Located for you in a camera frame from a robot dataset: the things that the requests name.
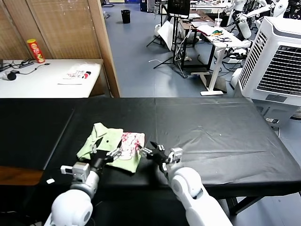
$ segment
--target pringles can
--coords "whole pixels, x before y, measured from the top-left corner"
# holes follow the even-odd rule
[[[30,49],[32,50],[34,58],[36,58],[37,62],[39,64],[45,62],[42,51],[39,48],[37,41],[35,39],[29,39],[29,40],[27,40],[27,43],[28,43]]]

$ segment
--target black tablecloth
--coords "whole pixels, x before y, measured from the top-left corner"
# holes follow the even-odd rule
[[[0,165],[44,170],[79,103],[0,99]]]
[[[72,165],[94,123],[145,133],[146,141],[182,147],[215,197],[284,195],[301,190],[301,169],[253,103],[244,98],[89,98],[82,100],[43,175],[56,184]],[[106,168],[99,190],[166,188],[158,168],[142,159],[135,174]]]

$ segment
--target white table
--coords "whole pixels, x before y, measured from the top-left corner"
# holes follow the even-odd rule
[[[233,34],[229,33],[228,31],[226,31],[224,28],[219,27],[217,28],[217,30],[222,30],[223,35],[221,37],[227,37],[230,38],[232,41],[229,42],[215,42],[214,39],[217,36],[207,36],[206,38],[215,46],[215,51],[218,53],[218,57],[216,59],[215,62],[215,67],[214,67],[214,71],[209,83],[209,87],[207,86],[207,80],[205,75],[207,75],[207,73],[199,73],[200,74],[200,78],[203,82],[203,84],[205,85],[207,91],[202,91],[201,95],[202,96],[213,96],[213,95],[222,95],[223,92],[222,91],[214,91],[214,86],[216,83],[216,79],[218,77],[218,73],[220,70],[220,67],[222,65],[222,59],[223,56],[225,54],[225,50],[226,48],[239,48],[239,47],[243,47],[244,44],[241,40],[239,40],[238,38],[236,38]]]
[[[28,75],[17,74],[13,81],[2,79],[4,72],[10,72],[13,68],[0,72],[0,98],[82,98],[89,97],[102,69],[101,59],[60,59],[46,60],[50,65],[38,68]],[[81,85],[59,85],[60,79],[76,64],[97,63],[94,71]],[[17,69],[21,73],[28,73],[41,64],[34,63],[25,68]]]
[[[198,1],[190,1],[190,9],[224,9],[227,6],[226,2],[217,4],[217,5],[201,5],[197,4]]]

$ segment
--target white table leg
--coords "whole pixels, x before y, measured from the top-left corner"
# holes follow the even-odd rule
[[[205,84],[205,87],[207,88],[208,91],[202,91],[201,92],[202,96],[223,95],[222,91],[214,91],[213,89],[214,89],[216,79],[217,79],[218,73],[219,73],[221,65],[222,65],[222,58],[225,54],[225,50],[226,50],[226,48],[221,48],[221,49],[217,50],[218,57],[217,57],[217,60],[215,63],[215,67],[214,67],[214,71],[213,71],[213,74],[212,74],[212,77],[211,77],[211,80],[209,83],[209,87],[207,87]]]

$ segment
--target vent grille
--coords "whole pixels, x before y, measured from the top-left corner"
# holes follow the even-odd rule
[[[267,37],[262,33],[262,31],[260,31],[258,33],[257,39],[253,43],[252,51],[249,53],[249,58],[246,61],[245,67],[239,78],[242,89],[246,86],[246,83],[248,82],[251,76],[251,73],[257,63],[257,60],[267,40],[268,40]]]
[[[301,96],[301,48],[279,46],[257,89]]]

